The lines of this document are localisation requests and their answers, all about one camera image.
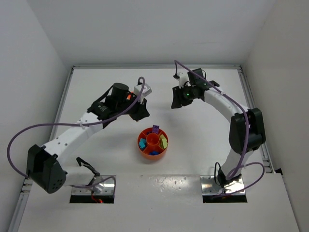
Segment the teal long lego brick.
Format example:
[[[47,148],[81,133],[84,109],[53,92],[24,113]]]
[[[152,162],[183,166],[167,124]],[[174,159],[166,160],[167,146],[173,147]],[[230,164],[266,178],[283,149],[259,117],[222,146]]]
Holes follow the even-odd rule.
[[[139,142],[140,149],[144,149],[146,147],[144,142]]]

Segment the lime green purple lego brick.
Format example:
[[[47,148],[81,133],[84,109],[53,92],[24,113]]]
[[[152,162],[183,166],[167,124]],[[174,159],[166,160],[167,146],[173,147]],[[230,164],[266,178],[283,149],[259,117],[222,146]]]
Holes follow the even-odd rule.
[[[161,139],[161,147],[163,149],[166,149],[168,147],[168,141],[167,139]]]

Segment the blue round lego piece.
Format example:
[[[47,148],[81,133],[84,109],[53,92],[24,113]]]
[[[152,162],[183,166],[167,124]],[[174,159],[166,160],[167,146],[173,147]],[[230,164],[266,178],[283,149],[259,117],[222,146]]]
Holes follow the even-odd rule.
[[[149,153],[149,155],[152,155],[152,156],[154,156],[154,155],[158,155],[159,154],[159,152],[158,151],[151,151],[150,153]]]

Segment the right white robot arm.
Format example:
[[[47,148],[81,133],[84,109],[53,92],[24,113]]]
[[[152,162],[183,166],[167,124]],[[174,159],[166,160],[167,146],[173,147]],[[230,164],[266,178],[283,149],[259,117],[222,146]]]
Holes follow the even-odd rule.
[[[241,105],[227,96],[217,82],[206,80],[202,69],[178,72],[173,77],[178,81],[172,89],[173,109],[200,99],[213,106],[229,122],[230,152],[214,180],[224,187],[239,179],[250,155],[266,141],[261,110]]]

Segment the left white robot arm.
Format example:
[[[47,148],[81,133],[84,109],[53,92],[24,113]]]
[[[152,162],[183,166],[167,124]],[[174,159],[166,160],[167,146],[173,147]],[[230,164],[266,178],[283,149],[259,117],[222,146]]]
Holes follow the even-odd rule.
[[[33,145],[28,150],[28,177],[49,194],[62,186],[94,189],[104,181],[100,173],[80,157],[76,159],[78,167],[66,167],[66,159],[120,115],[129,115],[135,121],[149,117],[145,97],[151,92],[151,87],[142,82],[134,86],[133,92],[125,84],[114,83],[91,104],[76,126],[44,145]]]

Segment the orange round divided container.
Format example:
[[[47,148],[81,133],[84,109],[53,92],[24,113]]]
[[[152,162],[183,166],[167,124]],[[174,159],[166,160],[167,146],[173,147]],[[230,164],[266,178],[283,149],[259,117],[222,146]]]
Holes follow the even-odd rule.
[[[161,147],[161,139],[160,139],[160,135],[164,135],[167,138],[168,144],[169,144],[169,139],[167,134],[159,128],[159,134],[155,134],[155,133],[151,133],[148,136],[146,136],[146,132],[148,131],[152,131],[152,127],[151,128],[146,128],[144,129],[137,137],[137,146],[138,146],[138,150],[140,151],[141,155],[148,159],[148,160],[152,160],[152,161],[158,161],[160,159],[162,159],[168,149],[168,147],[166,149],[163,149]],[[146,140],[146,147],[144,149],[140,149],[139,147],[139,140],[140,138],[145,139]],[[158,155],[149,155],[149,153],[151,151],[158,151],[159,154]]]

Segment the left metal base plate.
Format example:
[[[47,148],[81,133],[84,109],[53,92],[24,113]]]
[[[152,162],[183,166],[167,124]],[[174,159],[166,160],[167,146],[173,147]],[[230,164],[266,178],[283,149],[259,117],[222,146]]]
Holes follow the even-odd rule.
[[[72,188],[71,195],[73,196],[112,196],[115,192],[115,176],[97,176],[88,185],[94,185],[90,188]]]

